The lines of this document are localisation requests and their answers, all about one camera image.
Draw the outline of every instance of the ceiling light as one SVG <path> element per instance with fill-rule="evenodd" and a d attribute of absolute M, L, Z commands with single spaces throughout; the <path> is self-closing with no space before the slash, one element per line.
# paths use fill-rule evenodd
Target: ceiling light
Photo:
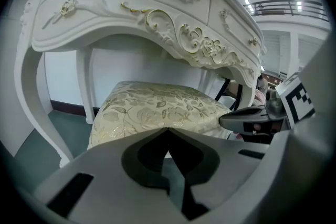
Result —
<path fill-rule="evenodd" d="M 247 7 L 250 9 L 250 11 L 251 11 L 252 13 L 254 12 L 254 9 L 252 8 L 251 5 L 248 5 Z"/>
<path fill-rule="evenodd" d="M 301 12 L 302 11 L 302 2 L 297 1 L 297 5 L 298 5 L 298 12 Z"/>

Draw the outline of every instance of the white wall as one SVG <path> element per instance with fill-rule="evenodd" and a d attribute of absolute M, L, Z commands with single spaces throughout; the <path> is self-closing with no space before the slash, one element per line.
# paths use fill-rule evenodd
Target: white wall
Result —
<path fill-rule="evenodd" d="M 99 40 L 95 46 L 99 48 L 93 51 L 90 65 L 94 106 L 100 107 L 114 86 L 123 80 L 198 87 L 201 69 L 160 58 L 161 47 L 147 39 L 115 35 Z M 52 100 L 82 105 L 75 51 L 47 52 L 46 76 Z"/>
<path fill-rule="evenodd" d="M 301 35 L 326 40 L 331 30 L 329 23 L 304 16 L 267 15 L 253 18 L 262 31 L 295 31 Z"/>
<path fill-rule="evenodd" d="M 313 58 L 317 51 L 322 46 L 324 40 L 313 38 L 305 35 L 299 35 L 299 59 L 300 67 L 306 64 Z"/>
<path fill-rule="evenodd" d="M 14 61 L 21 33 L 20 17 L 27 0 L 12 0 L 0 18 L 0 140 L 14 156 L 34 129 L 26 117 L 14 86 Z M 38 92 L 47 113 L 52 108 L 47 88 L 44 57 L 37 72 Z"/>
<path fill-rule="evenodd" d="M 336 111 L 336 82 L 332 79 L 335 55 L 335 33 L 332 33 L 299 75 L 317 113 L 334 115 Z"/>

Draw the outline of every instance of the white table apron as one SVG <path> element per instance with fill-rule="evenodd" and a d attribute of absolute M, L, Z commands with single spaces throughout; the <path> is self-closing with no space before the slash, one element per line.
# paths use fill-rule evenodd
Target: white table apron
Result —
<path fill-rule="evenodd" d="M 181 5 L 190 6 L 195 1 Z M 224 20 L 224 25 L 227 25 L 226 17 L 220 13 L 221 7 L 216 8 L 219 9 L 218 18 L 210 17 L 209 21 Z M 233 10 L 230 14 L 235 26 L 237 20 L 234 19 L 238 15 Z M 233 27 L 223 31 L 230 31 L 229 37 L 224 37 L 200 20 L 155 0 L 29 0 L 22 23 L 15 61 L 15 87 L 27 117 L 60 155 L 61 167 L 73 156 L 45 113 L 36 86 L 38 62 L 45 51 L 77 51 L 78 82 L 89 124 L 94 119 L 89 81 L 91 44 L 114 34 L 147 38 L 174 58 L 184 59 L 193 67 L 211 70 L 203 71 L 198 87 L 203 92 L 209 91 L 217 72 L 243 85 L 239 108 L 250 106 L 254 98 L 260 74 L 260 53 L 255 54 L 254 50 L 264 50 L 260 33 L 258 41 L 256 38 L 253 40 L 253 36 L 252 41 L 242 41 L 235 36 Z M 240 22 L 240 25 L 248 29 L 245 22 Z"/>

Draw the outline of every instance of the person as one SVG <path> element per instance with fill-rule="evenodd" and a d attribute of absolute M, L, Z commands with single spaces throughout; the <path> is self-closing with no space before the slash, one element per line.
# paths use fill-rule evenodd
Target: person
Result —
<path fill-rule="evenodd" d="M 262 77 L 262 75 L 260 75 L 260 76 L 258 77 L 258 81 L 257 81 L 257 89 L 258 89 L 259 91 L 261 91 L 261 92 L 266 96 L 266 92 L 267 92 L 267 90 L 268 90 L 268 82 L 267 82 L 266 79 L 264 79 L 264 78 Z"/>

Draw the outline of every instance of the railing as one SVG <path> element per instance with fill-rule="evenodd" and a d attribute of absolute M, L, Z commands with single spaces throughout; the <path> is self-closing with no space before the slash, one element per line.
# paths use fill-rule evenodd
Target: railing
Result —
<path fill-rule="evenodd" d="M 244 5 L 244 7 L 252 16 L 307 16 L 328 22 L 327 15 L 325 14 L 322 4 L 311 0 L 266 0 L 250 3 L 248 5 Z"/>

